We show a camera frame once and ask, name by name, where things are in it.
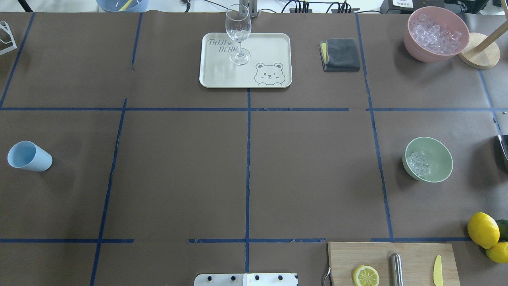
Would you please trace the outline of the metal handled knife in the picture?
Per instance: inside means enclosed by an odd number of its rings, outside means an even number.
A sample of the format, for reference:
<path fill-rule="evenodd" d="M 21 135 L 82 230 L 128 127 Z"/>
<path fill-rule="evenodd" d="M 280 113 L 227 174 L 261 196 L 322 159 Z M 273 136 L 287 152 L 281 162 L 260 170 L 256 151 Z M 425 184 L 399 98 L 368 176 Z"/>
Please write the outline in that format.
<path fill-rule="evenodd" d="M 403 286 L 402 259 L 397 253 L 393 253 L 390 257 L 392 265 L 392 276 L 394 286 Z"/>

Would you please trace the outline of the light blue plastic cup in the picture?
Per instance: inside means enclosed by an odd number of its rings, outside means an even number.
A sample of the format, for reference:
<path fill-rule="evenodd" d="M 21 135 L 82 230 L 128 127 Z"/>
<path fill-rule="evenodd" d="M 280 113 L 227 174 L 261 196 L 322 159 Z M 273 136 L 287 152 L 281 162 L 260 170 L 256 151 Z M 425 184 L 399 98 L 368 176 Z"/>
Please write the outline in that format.
<path fill-rule="evenodd" d="M 21 141 L 11 147 L 7 161 L 14 168 L 43 172 L 51 167 L 53 158 L 33 142 Z"/>

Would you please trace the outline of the dark green lime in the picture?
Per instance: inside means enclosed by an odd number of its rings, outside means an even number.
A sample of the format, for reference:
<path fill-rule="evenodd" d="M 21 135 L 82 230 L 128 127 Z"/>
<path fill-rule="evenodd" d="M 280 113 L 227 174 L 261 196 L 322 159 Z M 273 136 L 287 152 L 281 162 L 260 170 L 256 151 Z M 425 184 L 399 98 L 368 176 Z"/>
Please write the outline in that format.
<path fill-rule="evenodd" d="M 508 241 L 508 220 L 499 219 L 499 220 L 495 220 L 495 221 L 497 223 L 497 226 L 498 226 L 499 232 L 500 232 L 499 240 L 507 242 Z"/>

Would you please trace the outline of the pink bowl with ice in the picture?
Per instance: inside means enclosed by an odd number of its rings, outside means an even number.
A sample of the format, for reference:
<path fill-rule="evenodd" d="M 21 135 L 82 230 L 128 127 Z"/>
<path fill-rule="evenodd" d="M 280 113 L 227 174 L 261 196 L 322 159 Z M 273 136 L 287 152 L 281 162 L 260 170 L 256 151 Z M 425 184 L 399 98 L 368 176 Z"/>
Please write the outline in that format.
<path fill-rule="evenodd" d="M 467 45 L 470 32 L 458 15 L 436 6 L 414 11 L 404 35 L 406 50 L 424 63 L 438 63 L 459 54 Z"/>

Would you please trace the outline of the clear wine glass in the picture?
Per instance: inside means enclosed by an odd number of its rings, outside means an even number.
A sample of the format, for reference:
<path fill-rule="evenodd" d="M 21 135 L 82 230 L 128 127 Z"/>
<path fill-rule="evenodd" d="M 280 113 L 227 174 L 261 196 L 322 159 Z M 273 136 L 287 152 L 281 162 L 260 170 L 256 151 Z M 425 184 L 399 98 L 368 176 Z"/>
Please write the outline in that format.
<path fill-rule="evenodd" d="M 242 43 L 252 31 L 252 20 L 248 7 L 243 4 L 234 4 L 228 7 L 225 18 L 225 31 L 230 39 L 239 45 L 238 49 L 231 53 L 231 62 L 238 66 L 247 64 L 250 60 L 250 52 L 242 47 Z"/>

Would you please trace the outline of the grey folded cloth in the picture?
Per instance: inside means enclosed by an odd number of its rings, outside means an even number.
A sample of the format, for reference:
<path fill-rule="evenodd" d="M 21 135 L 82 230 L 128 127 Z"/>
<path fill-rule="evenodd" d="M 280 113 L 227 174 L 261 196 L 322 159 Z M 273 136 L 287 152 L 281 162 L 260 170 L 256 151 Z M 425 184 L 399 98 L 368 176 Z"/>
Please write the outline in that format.
<path fill-rule="evenodd" d="M 325 72 L 358 72 L 360 70 L 358 44 L 354 38 L 321 41 L 319 50 Z"/>

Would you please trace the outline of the wooden paper towel stand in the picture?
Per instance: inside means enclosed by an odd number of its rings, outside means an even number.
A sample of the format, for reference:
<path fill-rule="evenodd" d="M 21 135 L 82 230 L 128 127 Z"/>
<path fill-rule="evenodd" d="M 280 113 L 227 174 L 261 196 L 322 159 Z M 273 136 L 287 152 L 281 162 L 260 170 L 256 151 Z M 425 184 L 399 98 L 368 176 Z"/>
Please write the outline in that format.
<path fill-rule="evenodd" d="M 470 28 L 469 41 L 466 47 L 458 54 L 460 60 L 476 69 L 489 69 L 497 65 L 501 51 L 496 40 L 507 33 L 507 20 L 497 16 L 499 27 L 494 29 L 493 15 L 465 16 Z"/>

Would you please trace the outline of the ice cubes in bowl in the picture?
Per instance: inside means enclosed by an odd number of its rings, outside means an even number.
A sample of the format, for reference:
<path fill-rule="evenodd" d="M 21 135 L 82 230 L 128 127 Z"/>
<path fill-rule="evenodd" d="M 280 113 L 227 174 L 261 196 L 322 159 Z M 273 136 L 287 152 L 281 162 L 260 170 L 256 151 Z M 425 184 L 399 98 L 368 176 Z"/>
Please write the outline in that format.
<path fill-rule="evenodd" d="M 427 163 L 424 154 L 412 152 L 412 154 L 406 158 L 406 161 L 408 163 L 408 167 L 414 174 L 421 178 L 426 176 L 430 165 Z"/>

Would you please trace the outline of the green ceramic bowl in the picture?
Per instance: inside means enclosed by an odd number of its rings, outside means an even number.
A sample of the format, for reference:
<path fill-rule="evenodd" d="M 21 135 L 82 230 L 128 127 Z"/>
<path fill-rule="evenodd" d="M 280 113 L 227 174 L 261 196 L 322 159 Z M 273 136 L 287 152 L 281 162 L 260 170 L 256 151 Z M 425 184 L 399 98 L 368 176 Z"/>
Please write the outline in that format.
<path fill-rule="evenodd" d="M 408 167 L 406 158 L 412 152 L 424 154 L 430 165 L 424 178 L 418 177 Z M 406 172 L 415 180 L 429 183 L 440 183 L 448 179 L 454 166 L 450 151 L 440 141 L 431 137 L 417 137 L 410 141 L 403 153 L 402 164 Z"/>

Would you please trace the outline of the blue bowl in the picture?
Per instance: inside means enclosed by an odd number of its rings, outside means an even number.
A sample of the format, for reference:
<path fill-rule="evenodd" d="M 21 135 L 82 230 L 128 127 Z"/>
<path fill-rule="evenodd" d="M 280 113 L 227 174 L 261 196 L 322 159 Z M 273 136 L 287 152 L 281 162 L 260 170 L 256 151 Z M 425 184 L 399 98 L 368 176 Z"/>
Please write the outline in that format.
<path fill-rule="evenodd" d="M 120 12 L 118 10 L 125 2 L 126 0 L 96 0 L 98 6 L 106 12 Z M 125 13 L 145 12 L 147 10 L 149 2 L 150 2 L 149 0 L 133 0 L 131 5 L 123 12 Z"/>

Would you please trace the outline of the yellow plastic fork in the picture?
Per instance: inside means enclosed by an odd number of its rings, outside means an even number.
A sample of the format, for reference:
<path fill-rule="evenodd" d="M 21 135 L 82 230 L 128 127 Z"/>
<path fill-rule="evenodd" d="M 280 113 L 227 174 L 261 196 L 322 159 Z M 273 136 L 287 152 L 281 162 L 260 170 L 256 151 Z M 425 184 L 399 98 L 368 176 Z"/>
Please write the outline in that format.
<path fill-rule="evenodd" d="M 133 0 L 127 0 L 120 8 L 118 11 L 120 12 L 123 12 L 125 11 L 132 3 Z"/>

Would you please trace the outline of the whole yellow lemon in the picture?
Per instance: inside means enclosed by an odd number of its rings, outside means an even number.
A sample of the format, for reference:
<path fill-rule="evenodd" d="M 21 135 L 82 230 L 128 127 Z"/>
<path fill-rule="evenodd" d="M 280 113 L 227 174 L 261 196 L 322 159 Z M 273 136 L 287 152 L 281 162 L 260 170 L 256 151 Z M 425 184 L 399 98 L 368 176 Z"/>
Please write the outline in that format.
<path fill-rule="evenodd" d="M 499 242 L 500 230 L 491 216 L 477 212 L 468 220 L 468 235 L 475 244 L 484 249 L 490 249 Z"/>

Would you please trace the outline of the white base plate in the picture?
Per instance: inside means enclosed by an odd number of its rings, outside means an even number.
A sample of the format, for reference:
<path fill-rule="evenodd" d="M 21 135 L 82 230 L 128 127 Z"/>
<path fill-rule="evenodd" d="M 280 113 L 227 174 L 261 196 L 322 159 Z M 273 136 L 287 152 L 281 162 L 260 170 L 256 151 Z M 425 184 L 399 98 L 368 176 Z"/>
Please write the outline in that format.
<path fill-rule="evenodd" d="M 194 286 L 297 286 L 293 273 L 223 273 L 199 274 Z"/>

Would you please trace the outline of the lemon half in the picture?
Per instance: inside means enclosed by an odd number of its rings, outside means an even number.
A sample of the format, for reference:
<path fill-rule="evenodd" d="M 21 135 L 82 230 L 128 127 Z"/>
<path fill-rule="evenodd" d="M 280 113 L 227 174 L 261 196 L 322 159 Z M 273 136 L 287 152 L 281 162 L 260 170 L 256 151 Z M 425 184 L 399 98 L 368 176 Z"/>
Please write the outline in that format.
<path fill-rule="evenodd" d="M 379 286 L 379 274 L 375 268 L 360 265 L 353 271 L 352 280 L 355 286 Z"/>

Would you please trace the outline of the yellow plastic knife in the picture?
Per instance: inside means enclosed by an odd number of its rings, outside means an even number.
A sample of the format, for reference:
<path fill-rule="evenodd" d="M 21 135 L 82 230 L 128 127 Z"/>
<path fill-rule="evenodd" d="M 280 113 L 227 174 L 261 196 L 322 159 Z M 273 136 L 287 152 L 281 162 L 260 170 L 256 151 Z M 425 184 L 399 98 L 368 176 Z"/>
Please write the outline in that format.
<path fill-rule="evenodd" d="M 435 286 L 443 286 L 443 269 L 441 255 L 437 255 L 434 259 L 433 283 Z"/>

